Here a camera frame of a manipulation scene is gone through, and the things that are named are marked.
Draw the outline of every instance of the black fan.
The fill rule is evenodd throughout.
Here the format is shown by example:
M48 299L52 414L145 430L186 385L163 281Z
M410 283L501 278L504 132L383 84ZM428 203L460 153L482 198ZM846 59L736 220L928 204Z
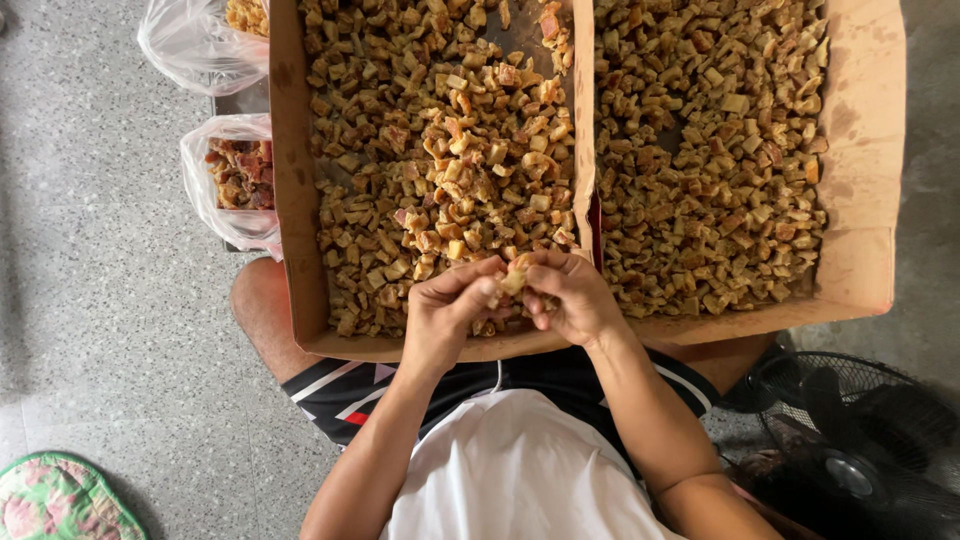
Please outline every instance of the black fan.
M778 490L760 498L800 523L816 514L821 525L811 528L827 538L960 539L960 418L953 406L855 356L781 355L752 377L760 401L770 404L760 421L786 458L771 475ZM797 515L800 493L811 515Z

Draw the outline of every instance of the clear plastic bag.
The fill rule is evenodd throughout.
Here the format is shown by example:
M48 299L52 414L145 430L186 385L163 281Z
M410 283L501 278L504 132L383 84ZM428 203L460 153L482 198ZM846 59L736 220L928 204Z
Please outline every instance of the clear plastic bag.
M226 0L149 0L136 40L147 59L184 88L226 96L270 70L270 41L230 28ZM264 0L269 13L269 2Z
M273 140L270 114L214 116L180 140L180 166L190 203L210 229L237 248L265 249L283 260L280 226L274 210L227 210L217 208L217 187L207 172L204 157L212 137L232 140Z

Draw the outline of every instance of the speckled gray floor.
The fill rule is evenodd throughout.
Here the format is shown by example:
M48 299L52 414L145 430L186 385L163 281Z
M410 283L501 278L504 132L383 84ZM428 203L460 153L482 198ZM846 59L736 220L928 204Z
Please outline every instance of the speckled gray floor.
M103 467L156 539L296 538L336 458L236 329L230 255L182 190L177 140L208 101L142 58L142 0L0 0L0 463ZM909 121L897 303L798 329L954 391L960 5L905 3ZM725 451L753 417L714 410Z

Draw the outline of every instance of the green floral mat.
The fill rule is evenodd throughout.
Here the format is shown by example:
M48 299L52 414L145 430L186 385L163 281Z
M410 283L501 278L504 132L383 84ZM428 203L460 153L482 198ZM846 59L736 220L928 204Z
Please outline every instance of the green floral mat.
M92 465L40 452L0 472L0 540L149 540Z

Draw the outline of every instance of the hand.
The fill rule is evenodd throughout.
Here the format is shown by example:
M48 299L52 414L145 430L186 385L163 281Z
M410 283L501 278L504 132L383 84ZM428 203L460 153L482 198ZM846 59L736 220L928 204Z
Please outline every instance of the hand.
M523 304L533 313L537 328L553 329L570 343L585 347L608 331L631 333L607 282L589 261L551 251L532 255L537 264L527 270ZM557 297L561 307L546 311L537 293Z
M496 292L493 274L505 272L500 257L461 264L410 289L407 337L400 368L437 380L457 363L467 341L467 327L479 318L503 318L510 310L490 311Z

